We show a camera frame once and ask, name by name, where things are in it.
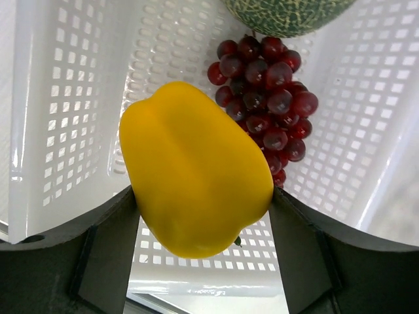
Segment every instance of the perforated basket wall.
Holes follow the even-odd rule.
[[[380,221],[374,230],[381,234],[383,195],[409,155],[419,114],[418,9],[419,0],[359,0],[325,28],[285,41],[302,55],[295,79],[321,101],[306,158],[287,167],[285,189],[362,230]],[[203,0],[19,1],[17,18],[11,241],[57,226],[128,185],[118,143],[124,110],[172,80],[213,97],[206,70],[218,43],[249,33],[221,2]],[[408,224],[417,238],[415,214],[405,214],[397,229]],[[242,249],[184,260],[141,222],[130,290],[280,293],[268,217],[241,237]]]

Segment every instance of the basket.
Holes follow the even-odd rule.
[[[285,40],[303,58],[295,79],[320,99],[306,158],[287,167],[285,189],[350,226],[411,244],[419,243],[419,150],[409,147],[419,134],[418,13],[419,0],[358,0],[323,29]],[[18,0],[16,21],[10,162],[0,162],[10,168],[0,197],[13,243],[128,186],[124,110],[172,80],[213,97],[206,70],[217,45],[249,33],[209,0]],[[240,236],[242,249],[187,260],[141,221],[128,290],[281,293],[268,217]]]

